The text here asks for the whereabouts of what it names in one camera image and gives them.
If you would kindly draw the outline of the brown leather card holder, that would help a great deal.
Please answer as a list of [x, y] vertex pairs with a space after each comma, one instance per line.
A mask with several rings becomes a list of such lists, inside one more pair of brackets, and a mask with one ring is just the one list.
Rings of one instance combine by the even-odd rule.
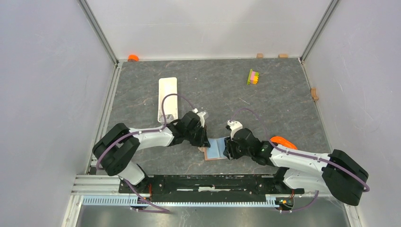
[[226, 149], [225, 138], [209, 139], [210, 147], [199, 147], [199, 151], [204, 153], [206, 161], [228, 159], [224, 155]]

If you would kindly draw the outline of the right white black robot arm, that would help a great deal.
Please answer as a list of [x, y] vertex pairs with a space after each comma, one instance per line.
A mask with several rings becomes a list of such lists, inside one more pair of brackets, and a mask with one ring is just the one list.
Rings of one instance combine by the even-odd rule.
[[332, 153], [310, 153], [271, 141], [260, 141], [248, 129], [238, 130], [233, 137], [224, 138], [224, 155], [228, 159], [250, 157], [261, 166], [279, 168], [273, 187], [279, 193], [289, 189], [329, 192], [337, 200], [357, 206], [369, 174], [342, 150]]

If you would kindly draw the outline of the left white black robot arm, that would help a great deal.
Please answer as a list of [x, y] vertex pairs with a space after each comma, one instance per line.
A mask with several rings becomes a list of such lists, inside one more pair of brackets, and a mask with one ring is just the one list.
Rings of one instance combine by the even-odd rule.
[[207, 117], [207, 112], [192, 110], [181, 119], [150, 129], [129, 128], [118, 123], [94, 145], [92, 153], [109, 176], [128, 180], [132, 189], [141, 193], [148, 188], [148, 179], [132, 160], [136, 151], [171, 147], [184, 141], [195, 147], [210, 147], [205, 124]]

